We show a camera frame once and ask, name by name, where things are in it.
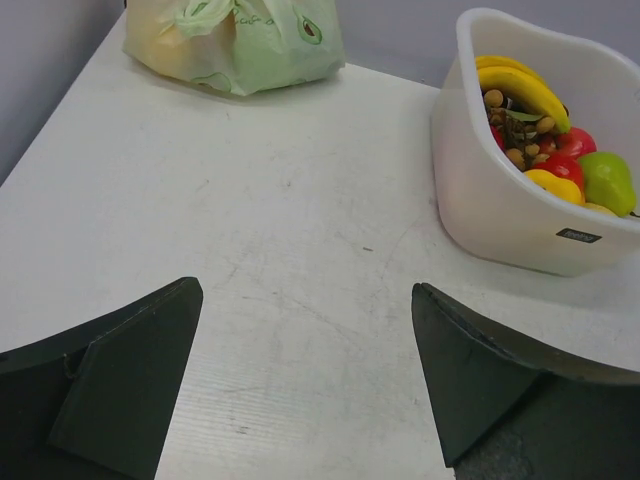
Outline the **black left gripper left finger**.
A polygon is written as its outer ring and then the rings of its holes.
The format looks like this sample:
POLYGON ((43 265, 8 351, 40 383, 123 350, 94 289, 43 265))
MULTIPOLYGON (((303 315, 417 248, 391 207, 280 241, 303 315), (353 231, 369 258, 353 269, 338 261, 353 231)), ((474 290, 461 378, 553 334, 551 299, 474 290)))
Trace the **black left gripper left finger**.
POLYGON ((154 478, 202 305, 183 277, 2 353, 2 478, 154 478))

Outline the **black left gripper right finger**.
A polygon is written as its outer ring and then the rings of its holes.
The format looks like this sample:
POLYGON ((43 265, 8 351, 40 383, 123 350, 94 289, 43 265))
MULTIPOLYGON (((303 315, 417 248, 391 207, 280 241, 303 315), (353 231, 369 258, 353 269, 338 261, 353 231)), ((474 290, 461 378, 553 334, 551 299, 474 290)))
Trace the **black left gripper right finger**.
POLYGON ((458 479, 636 479, 639 374, 540 342, 427 283, 414 334, 458 479))

